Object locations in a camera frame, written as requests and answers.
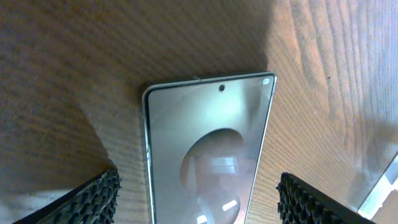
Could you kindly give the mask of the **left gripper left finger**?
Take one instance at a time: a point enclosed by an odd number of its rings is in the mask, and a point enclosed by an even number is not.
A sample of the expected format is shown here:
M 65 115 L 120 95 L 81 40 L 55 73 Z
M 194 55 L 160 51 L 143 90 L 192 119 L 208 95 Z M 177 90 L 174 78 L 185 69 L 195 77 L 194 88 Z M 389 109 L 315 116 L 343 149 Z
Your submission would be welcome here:
M 16 223 L 112 224 L 120 188 L 118 171 L 109 169 Z

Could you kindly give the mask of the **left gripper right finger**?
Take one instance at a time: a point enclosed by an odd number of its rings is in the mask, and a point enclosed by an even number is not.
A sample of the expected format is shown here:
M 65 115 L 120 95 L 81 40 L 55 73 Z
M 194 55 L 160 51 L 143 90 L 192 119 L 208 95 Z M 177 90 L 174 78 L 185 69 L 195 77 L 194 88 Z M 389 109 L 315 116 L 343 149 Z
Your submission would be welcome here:
M 276 189 L 282 223 L 374 224 L 291 173 L 282 173 Z

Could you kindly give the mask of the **bronze Galaxy smartphone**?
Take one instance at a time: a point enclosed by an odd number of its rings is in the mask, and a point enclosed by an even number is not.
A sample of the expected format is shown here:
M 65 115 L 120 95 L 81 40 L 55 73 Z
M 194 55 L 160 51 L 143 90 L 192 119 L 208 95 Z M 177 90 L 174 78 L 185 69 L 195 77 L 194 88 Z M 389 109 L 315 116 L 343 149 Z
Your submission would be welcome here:
M 246 223 L 276 82 L 258 72 L 144 90 L 151 223 Z

